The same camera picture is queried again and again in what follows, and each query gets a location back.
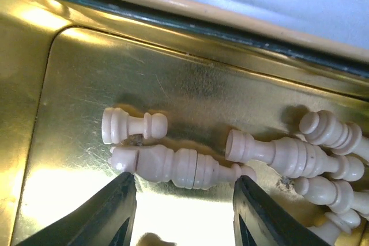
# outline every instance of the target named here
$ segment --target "rook chess piece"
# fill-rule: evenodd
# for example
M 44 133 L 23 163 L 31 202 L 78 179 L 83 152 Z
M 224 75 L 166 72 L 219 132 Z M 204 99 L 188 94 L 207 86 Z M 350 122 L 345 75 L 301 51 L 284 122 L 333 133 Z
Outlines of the rook chess piece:
M 353 191 L 347 181 L 329 181 L 322 176 L 300 177 L 295 180 L 294 188 L 309 202 L 327 205 L 335 213 L 345 213 L 349 209 L 364 215 L 369 213 L 369 193 Z
M 332 148 L 337 155 L 354 152 L 369 162 L 369 139 L 352 122 L 342 123 L 329 111 L 308 112 L 300 121 L 300 131 L 307 142 Z
M 355 157 L 330 157 L 319 146 L 295 138 L 256 141 L 252 135 L 238 130 L 229 132 L 225 158 L 234 162 L 263 161 L 279 174 L 291 178 L 330 172 L 334 179 L 356 181 L 364 175 L 364 165 Z
M 351 209 L 341 214 L 328 212 L 325 213 L 325 216 L 327 221 L 323 225 L 308 227 L 308 229 L 332 246 L 336 243 L 341 232 L 351 234 L 351 230 L 360 225 L 360 217 Z
M 136 173 L 153 183 L 172 180 L 177 187 L 207 190 L 221 182 L 233 184 L 242 175 L 256 180 L 249 166 L 219 165 L 212 156 L 198 154 L 193 149 L 179 149 L 176 153 L 164 145 L 144 147 L 112 147 L 110 164 L 113 168 Z
M 144 118 L 130 116 L 121 108 L 106 108 L 101 122 L 101 136 L 105 144 L 120 143 L 129 135 L 143 134 L 144 138 L 163 138 L 167 135 L 168 121 L 161 113 L 148 112 Z

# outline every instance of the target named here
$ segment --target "bishop chess piece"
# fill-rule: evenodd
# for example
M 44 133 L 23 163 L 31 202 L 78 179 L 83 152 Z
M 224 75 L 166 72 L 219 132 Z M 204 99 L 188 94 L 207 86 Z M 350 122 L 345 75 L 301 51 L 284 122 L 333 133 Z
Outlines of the bishop chess piece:
M 308 227 L 313 233 L 319 236 L 329 245 L 334 246 L 341 232 L 351 234 L 351 230 L 360 225 L 360 217 L 354 210 L 336 214 L 325 213 L 327 221 L 319 227 Z
M 105 144 L 120 143 L 129 135 L 143 134 L 144 138 L 164 138 L 168 131 L 167 117 L 148 112 L 144 118 L 130 116 L 121 108 L 106 108 L 101 122 L 101 136 Z
M 369 192 L 353 191 L 347 181 L 329 181 L 322 176 L 311 179 L 300 177 L 294 185 L 297 194 L 316 205 L 327 205 L 335 213 L 346 213 L 349 209 L 369 214 Z
M 330 157 L 319 146 L 295 138 L 256 141 L 252 135 L 238 130 L 229 132 L 225 158 L 234 162 L 263 161 L 280 175 L 291 178 L 330 172 L 334 179 L 356 181 L 364 175 L 364 165 L 358 158 Z
M 207 190 L 219 183 L 237 181 L 247 175 L 256 181 L 256 173 L 249 166 L 233 164 L 221 166 L 212 156 L 193 149 L 179 149 L 176 153 L 164 145 L 112 147 L 111 166 L 124 172 L 136 173 L 153 183 L 172 180 L 177 187 Z
M 300 121 L 307 142 L 324 145 L 337 155 L 355 153 L 369 162 L 369 139 L 352 122 L 342 123 L 329 111 L 308 112 Z

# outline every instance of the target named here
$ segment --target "small chess piece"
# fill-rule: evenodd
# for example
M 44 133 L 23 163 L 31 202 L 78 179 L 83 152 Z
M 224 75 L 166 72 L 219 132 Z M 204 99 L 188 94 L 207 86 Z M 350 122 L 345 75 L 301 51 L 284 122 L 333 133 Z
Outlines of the small chess piece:
M 319 146 L 295 138 L 256 141 L 252 135 L 238 130 L 229 132 L 225 158 L 234 162 L 263 161 L 280 175 L 291 178 L 331 172 L 334 179 L 356 181 L 364 175 L 364 165 L 355 157 L 330 157 Z
M 256 180 L 249 166 L 233 164 L 221 166 L 212 156 L 199 154 L 193 149 L 179 149 L 176 153 L 164 145 L 112 147 L 110 165 L 120 171 L 136 173 L 153 183 L 172 180 L 177 187 L 207 190 L 221 182 L 237 181 L 242 175 Z
M 341 214 L 328 212 L 325 213 L 325 216 L 327 221 L 323 225 L 308 227 L 308 229 L 332 246 L 336 243 L 341 232 L 351 234 L 351 230 L 357 228 L 361 221 L 358 214 L 351 209 Z
M 329 111 L 308 112 L 300 121 L 307 142 L 332 148 L 336 155 L 355 153 L 369 162 L 369 139 L 352 122 L 342 123 Z
M 335 213 L 346 213 L 349 209 L 364 215 L 369 213 L 369 193 L 353 191 L 347 181 L 329 181 L 322 176 L 300 177 L 295 180 L 294 188 L 309 202 L 327 205 Z
M 148 112 L 144 118 L 130 116 L 121 108 L 106 108 L 101 122 L 101 136 L 105 144 L 120 143 L 129 135 L 143 134 L 144 138 L 163 138 L 167 135 L 167 117 Z

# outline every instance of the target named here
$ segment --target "gold tray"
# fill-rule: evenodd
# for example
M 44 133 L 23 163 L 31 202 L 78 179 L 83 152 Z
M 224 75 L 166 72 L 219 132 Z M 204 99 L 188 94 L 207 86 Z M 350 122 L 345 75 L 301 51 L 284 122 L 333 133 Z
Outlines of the gold tray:
M 15 245 L 73 211 L 112 180 L 103 109 L 162 111 L 174 149 L 223 164 L 231 127 L 257 139 L 299 137 L 308 109 L 369 132 L 369 83 L 269 51 L 168 29 L 62 0 L 0 0 L 0 245 Z M 129 143 L 152 143 L 134 137 Z M 324 207 L 257 161 L 258 184 L 304 225 Z M 356 189 L 368 184 L 369 171 Z M 157 234 L 181 245 L 233 245 L 232 189 L 185 190 L 137 179 L 132 245 Z M 337 245 L 369 245 L 365 221 Z

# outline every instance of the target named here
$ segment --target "gold metal surface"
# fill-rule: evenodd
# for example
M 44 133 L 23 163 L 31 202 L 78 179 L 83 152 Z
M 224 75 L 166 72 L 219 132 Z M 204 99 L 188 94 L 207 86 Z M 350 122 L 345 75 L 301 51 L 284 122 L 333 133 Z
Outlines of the gold metal surface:
M 6 38 L 0 61 L 10 72 L 8 77 L 6 70 L 0 72 L 7 103 L 1 108 L 0 132 L 5 145 L 1 181 L 9 184 L 1 190 L 5 212 L 0 222 L 7 229 L 1 229 L 0 242 L 5 244 L 51 44 L 13 245 L 71 212 L 114 178 L 116 172 L 106 163 L 109 147 L 100 137 L 108 105 L 129 105 L 136 113 L 163 111 L 170 120 L 163 144 L 194 146 L 212 155 L 222 153 L 231 127 L 261 140 L 296 135 L 297 120 L 307 109 L 329 109 L 369 132 L 369 103 L 355 99 L 369 96 L 366 80 L 65 1 L 0 0 L 0 6 L 6 8 L 0 10 L 0 32 Z M 130 142 L 141 143 L 139 138 Z M 221 154 L 216 157 L 224 162 Z M 273 170 L 261 162 L 249 164 L 258 183 L 297 220 L 311 225 L 322 218 L 322 208 L 296 195 Z M 142 179 L 137 185 L 132 245 L 145 233 L 178 246 L 234 243 L 229 185 L 209 191 Z M 359 245 L 363 228 L 341 236 L 337 245 Z

